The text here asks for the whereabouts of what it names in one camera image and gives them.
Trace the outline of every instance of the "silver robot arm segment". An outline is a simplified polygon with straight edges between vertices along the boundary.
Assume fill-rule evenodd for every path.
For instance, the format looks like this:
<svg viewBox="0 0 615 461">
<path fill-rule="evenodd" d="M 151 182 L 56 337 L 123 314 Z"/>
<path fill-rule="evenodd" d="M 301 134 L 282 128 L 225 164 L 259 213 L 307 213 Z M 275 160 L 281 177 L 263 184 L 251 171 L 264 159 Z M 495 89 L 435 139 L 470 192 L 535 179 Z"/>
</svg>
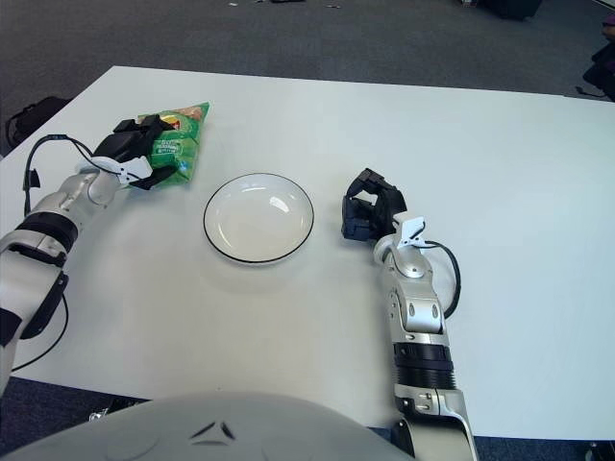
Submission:
<svg viewBox="0 0 615 461">
<path fill-rule="evenodd" d="M 47 326 L 68 283 L 62 271 L 68 252 L 120 185 L 116 175 L 103 171 L 71 176 L 0 240 L 0 396 L 11 375 L 17 341 Z"/>
<path fill-rule="evenodd" d="M 425 221 L 407 212 L 396 214 L 394 221 L 397 232 L 374 249 L 397 367 L 395 402 L 404 414 L 393 428 L 394 441 L 417 459 L 431 459 L 429 452 L 417 452 L 432 447 L 416 440 L 421 432 L 413 427 L 443 424 L 460 429 L 467 440 L 468 453 L 463 456 L 455 448 L 450 459 L 477 460 L 463 393 L 455 386 L 444 309 L 433 291 L 431 265 L 420 250 Z M 438 444 L 446 443 L 442 433 Z"/>
</svg>

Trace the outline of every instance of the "gray carpet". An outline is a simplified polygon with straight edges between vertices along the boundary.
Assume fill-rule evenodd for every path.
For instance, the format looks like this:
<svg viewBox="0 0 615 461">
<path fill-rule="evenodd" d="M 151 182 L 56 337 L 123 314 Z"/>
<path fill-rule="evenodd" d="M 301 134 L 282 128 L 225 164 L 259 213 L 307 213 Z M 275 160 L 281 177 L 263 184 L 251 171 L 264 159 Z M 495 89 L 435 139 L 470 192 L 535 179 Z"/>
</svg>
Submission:
<svg viewBox="0 0 615 461">
<path fill-rule="evenodd" d="M 545 0 L 523 22 L 456 0 L 231 1 L 238 6 L 2 0 L 2 128 L 24 106 L 51 94 L 74 96 L 114 64 L 578 97 L 574 87 L 584 85 L 590 56 L 604 44 L 600 24 L 608 14 L 590 0 Z M 9 151 L 4 136 L 0 146 Z M 108 399 L 12 378 L 0 454 L 85 421 Z M 585 448 L 491 438 L 478 438 L 478 446 L 482 460 L 580 460 Z"/>
</svg>

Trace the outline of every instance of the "white clip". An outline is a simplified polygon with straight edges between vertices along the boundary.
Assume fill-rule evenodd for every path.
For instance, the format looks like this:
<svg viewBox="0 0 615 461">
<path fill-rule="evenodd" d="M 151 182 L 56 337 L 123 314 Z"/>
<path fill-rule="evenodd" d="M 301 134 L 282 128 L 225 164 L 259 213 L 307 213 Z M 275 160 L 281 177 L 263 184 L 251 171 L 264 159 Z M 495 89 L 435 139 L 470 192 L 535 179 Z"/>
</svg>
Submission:
<svg viewBox="0 0 615 461">
<path fill-rule="evenodd" d="M 152 176 L 152 166 L 146 157 L 133 158 L 124 163 L 119 163 L 109 157 L 93 157 L 91 161 L 94 165 L 115 173 L 121 184 L 144 180 Z M 91 163 L 82 160 L 77 165 L 77 172 L 91 168 L 93 168 Z"/>
<path fill-rule="evenodd" d="M 408 245 L 425 245 L 425 241 L 419 236 L 425 228 L 425 218 L 419 216 L 413 218 L 409 211 L 397 213 L 393 216 L 393 226 L 397 230 L 393 240 L 393 245 L 403 248 Z"/>
</svg>

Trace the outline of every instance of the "green chip bag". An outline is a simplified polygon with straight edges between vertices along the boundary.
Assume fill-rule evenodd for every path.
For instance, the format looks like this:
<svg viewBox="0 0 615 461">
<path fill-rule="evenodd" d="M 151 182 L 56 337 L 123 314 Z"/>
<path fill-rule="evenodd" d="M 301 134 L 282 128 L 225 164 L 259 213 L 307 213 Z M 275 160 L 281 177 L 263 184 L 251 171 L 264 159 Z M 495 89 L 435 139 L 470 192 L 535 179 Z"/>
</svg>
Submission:
<svg viewBox="0 0 615 461">
<path fill-rule="evenodd" d="M 203 120 L 208 114 L 209 103 L 184 109 L 159 112 L 160 119 L 172 125 L 175 130 L 162 132 L 154 141 L 148 160 L 152 168 L 175 166 L 177 171 L 157 186 L 189 182 L 194 174 Z M 147 115 L 138 117 L 140 122 Z"/>
</svg>

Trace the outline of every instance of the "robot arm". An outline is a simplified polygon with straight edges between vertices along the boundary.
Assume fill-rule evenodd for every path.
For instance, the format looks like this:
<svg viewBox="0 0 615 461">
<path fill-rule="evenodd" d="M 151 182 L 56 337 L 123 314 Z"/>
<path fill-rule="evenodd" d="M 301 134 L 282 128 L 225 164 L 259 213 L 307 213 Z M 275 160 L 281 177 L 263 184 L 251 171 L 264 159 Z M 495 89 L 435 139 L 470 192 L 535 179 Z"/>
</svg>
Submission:
<svg viewBox="0 0 615 461">
<path fill-rule="evenodd" d="M 378 196 L 376 203 L 355 198 L 361 190 Z M 395 402 L 404 415 L 393 427 L 393 442 L 417 459 L 432 459 L 432 447 L 417 440 L 424 423 L 452 426 L 467 440 L 467 455 L 451 452 L 448 459 L 477 460 L 463 394 L 455 386 L 445 316 L 432 287 L 433 270 L 422 252 L 434 248 L 425 242 L 422 217 L 406 211 L 402 194 L 383 177 L 366 169 L 353 182 L 343 203 L 344 237 L 376 240 L 374 259 L 381 266 L 382 302 L 389 320 L 397 383 Z M 454 305 L 460 290 L 457 280 Z M 445 438 L 438 440 L 444 444 Z M 425 448 L 427 452 L 417 452 Z"/>
<path fill-rule="evenodd" d="M 152 170 L 145 157 L 160 133 L 170 129 L 158 116 L 140 124 L 121 122 L 96 149 L 92 162 L 84 161 L 78 174 L 44 197 L 0 240 L 0 396 L 18 340 L 41 333 L 62 298 L 68 284 L 62 267 L 78 235 L 124 184 L 149 189 L 175 171 Z M 26 187 L 32 177 L 26 172 Z"/>
</svg>

